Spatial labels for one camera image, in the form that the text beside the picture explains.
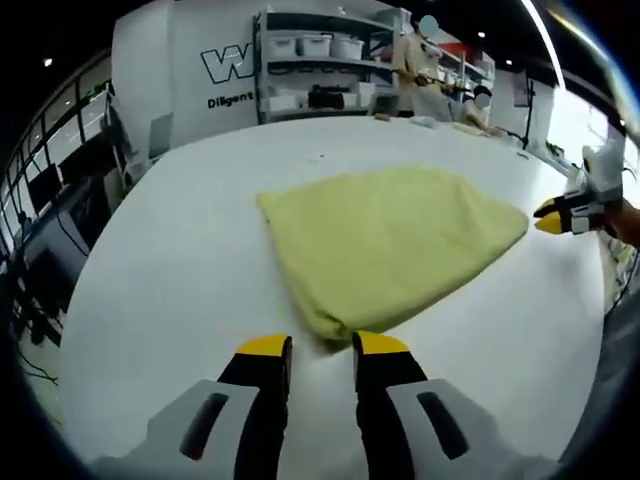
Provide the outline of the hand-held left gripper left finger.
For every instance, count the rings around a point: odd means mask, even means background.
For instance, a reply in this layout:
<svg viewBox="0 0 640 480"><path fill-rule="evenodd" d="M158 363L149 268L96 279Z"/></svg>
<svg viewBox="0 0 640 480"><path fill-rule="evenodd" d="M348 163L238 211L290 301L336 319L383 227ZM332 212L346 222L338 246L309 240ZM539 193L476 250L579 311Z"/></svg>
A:
<svg viewBox="0 0 640 480"><path fill-rule="evenodd" d="M288 421L292 337L241 344L218 379L201 380L149 420L153 479L274 479Z"/></svg>

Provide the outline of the person's right hand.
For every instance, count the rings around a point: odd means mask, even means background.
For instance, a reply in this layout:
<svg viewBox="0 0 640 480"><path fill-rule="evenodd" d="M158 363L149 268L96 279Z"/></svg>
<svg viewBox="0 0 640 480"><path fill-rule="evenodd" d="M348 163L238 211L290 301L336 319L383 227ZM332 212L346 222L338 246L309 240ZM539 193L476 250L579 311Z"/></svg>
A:
<svg viewBox="0 0 640 480"><path fill-rule="evenodd" d="M638 208L622 198L605 207L605 217L618 240L636 249L640 247L640 212Z"/></svg>

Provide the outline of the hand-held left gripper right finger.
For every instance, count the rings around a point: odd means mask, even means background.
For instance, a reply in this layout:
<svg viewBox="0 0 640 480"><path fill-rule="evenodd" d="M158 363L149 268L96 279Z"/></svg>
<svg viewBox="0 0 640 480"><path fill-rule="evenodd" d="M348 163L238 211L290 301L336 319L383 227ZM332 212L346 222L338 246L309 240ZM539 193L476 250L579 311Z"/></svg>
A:
<svg viewBox="0 0 640 480"><path fill-rule="evenodd" d="M352 336L356 418L371 479L499 479L506 444L491 415L386 335Z"/></svg>

